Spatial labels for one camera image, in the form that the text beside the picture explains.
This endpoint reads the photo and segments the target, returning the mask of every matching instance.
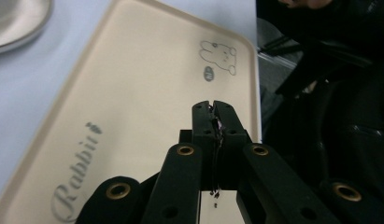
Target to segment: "brass screw hole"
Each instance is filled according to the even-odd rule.
[[[177,153],[181,156],[189,156],[193,154],[194,149],[192,147],[179,147]]]
[[[268,150],[265,147],[253,147],[252,152],[258,156],[267,156]]]
[[[111,200],[122,199],[131,191],[130,185],[126,183],[114,183],[107,188],[107,197]]]
[[[359,202],[363,198],[358,190],[346,184],[334,183],[333,190],[337,196],[350,202]]]

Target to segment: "black fabric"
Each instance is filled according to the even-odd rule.
[[[306,36],[334,39],[371,57],[384,55],[384,0],[334,0],[320,9],[288,9],[257,0],[257,17],[303,44]]]
[[[346,223],[384,223],[384,60],[327,79],[310,94],[286,99],[263,142]],[[334,179],[355,186],[364,200],[328,196]]]
[[[346,64],[322,52],[307,51],[291,74],[276,90],[276,93],[284,97],[293,97],[311,82],[326,78],[333,71],[343,68]]]

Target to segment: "white plate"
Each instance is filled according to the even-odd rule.
[[[52,0],[0,1],[0,53],[37,37],[50,17],[52,5]]]

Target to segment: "plastic tray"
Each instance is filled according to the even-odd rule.
[[[256,78],[246,38],[160,2],[113,1],[3,193],[0,223],[73,222],[106,179],[156,174],[205,100],[232,105],[258,141]]]

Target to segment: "black mechanical part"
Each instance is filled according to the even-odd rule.
[[[142,184],[104,182],[83,207],[83,223],[199,223],[200,191],[237,190],[246,223],[339,223],[315,193],[269,146],[251,142],[232,106],[192,107],[192,130],[181,130],[160,173]]]

